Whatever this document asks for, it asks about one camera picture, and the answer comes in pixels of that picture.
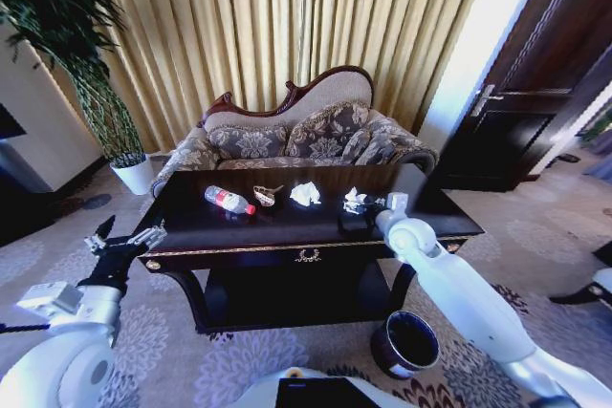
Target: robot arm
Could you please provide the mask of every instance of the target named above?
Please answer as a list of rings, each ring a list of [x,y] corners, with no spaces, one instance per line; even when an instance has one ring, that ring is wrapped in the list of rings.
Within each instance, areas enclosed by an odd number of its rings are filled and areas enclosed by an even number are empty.
[[[6,406],[96,406],[114,363],[113,343],[127,271],[140,254],[165,236],[159,227],[130,238],[106,239],[114,217],[85,243],[98,257],[78,287],[65,282],[33,286],[17,303],[49,321],[54,335],[29,350],[4,376],[0,400]]]
[[[514,309],[462,258],[448,253],[431,226],[404,212],[377,217],[387,245],[417,272],[419,284],[448,321],[518,384],[545,400],[578,406],[612,406],[612,392],[598,379],[542,351]]]

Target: tissue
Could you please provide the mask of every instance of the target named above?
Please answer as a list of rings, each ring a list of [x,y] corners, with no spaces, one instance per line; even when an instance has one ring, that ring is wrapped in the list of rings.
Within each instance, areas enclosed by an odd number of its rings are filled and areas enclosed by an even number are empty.
[[[344,195],[344,203],[342,207],[347,212],[352,214],[360,214],[360,206],[365,204],[365,198],[367,195],[365,193],[357,193],[357,188],[351,188],[346,195]]]
[[[290,198],[308,207],[312,204],[321,204],[318,199],[321,197],[315,184],[312,182],[303,183],[291,190]]]

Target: patterned carpet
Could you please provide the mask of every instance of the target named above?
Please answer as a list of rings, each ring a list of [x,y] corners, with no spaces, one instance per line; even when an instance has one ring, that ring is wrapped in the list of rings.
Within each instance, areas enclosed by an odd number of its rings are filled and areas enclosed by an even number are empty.
[[[461,256],[516,308],[543,349],[612,386],[612,311],[599,304],[558,306],[547,299],[586,285],[602,268],[590,252],[612,239],[612,186],[582,176],[594,160],[578,154],[583,158],[578,164],[558,162],[537,182],[510,193],[449,195],[487,230],[469,241]],[[151,203],[131,195],[108,168],[73,198],[82,203],[73,213],[0,248],[1,322],[37,323],[13,306],[27,287],[78,281],[95,263],[82,237],[113,213],[113,234],[131,232]],[[385,260],[382,268],[391,279],[398,265]],[[207,273],[200,274],[206,282]],[[140,263],[133,264],[130,277],[121,304],[118,363],[101,407],[225,406],[261,376],[292,365],[359,376],[421,407],[520,407],[533,398],[458,336],[416,283],[404,308],[433,326],[442,355],[431,370],[395,381],[376,367],[369,351],[379,323],[197,335],[174,281],[148,274]],[[2,335],[0,375],[45,336]]]

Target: curtain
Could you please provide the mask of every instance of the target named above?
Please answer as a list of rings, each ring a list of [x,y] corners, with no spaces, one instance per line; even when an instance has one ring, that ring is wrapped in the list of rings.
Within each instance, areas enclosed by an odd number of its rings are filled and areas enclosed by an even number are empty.
[[[174,148],[225,91],[271,110],[285,81],[304,85],[342,64],[371,74],[374,107],[416,131],[471,0],[116,2],[126,28],[109,30],[120,47],[104,58],[151,152]]]

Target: white wall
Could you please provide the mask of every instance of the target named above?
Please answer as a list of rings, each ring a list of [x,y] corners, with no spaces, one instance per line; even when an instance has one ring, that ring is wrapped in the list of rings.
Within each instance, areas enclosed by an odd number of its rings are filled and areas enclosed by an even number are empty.
[[[11,61],[12,49],[5,43],[10,33],[6,25],[0,29],[0,102],[27,134],[5,143],[55,191],[101,151],[47,68],[33,69],[34,50],[22,43],[17,61]]]
[[[419,138],[442,151],[470,108],[527,0],[474,0]]]

